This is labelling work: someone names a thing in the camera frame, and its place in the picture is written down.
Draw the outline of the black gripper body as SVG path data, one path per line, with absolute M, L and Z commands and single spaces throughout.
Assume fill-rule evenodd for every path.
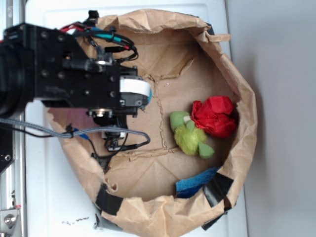
M 138 95 L 122 92 L 120 82 L 138 79 L 135 67 L 122 65 L 137 57 L 134 42 L 115 28 L 34 27 L 34 97 L 48 107 L 86 108 L 98 119 L 136 117 Z

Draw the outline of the black gripper finger with white tape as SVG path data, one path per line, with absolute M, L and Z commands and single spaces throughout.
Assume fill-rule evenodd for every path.
M 122 107 L 140 108 L 147 104 L 150 84 L 141 76 L 121 76 L 119 84 L 120 105 Z

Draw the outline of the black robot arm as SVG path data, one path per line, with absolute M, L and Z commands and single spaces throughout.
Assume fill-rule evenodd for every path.
M 13 118 L 40 100 L 51 108 L 87 109 L 93 117 L 136 116 L 152 90 L 136 67 L 113 54 L 131 51 L 129 38 L 79 22 L 61 29 L 20 24 L 0 42 L 0 116 Z

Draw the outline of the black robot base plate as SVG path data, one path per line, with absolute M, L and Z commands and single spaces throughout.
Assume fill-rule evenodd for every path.
M 0 129 L 0 173 L 3 174 L 13 162 L 13 132 Z

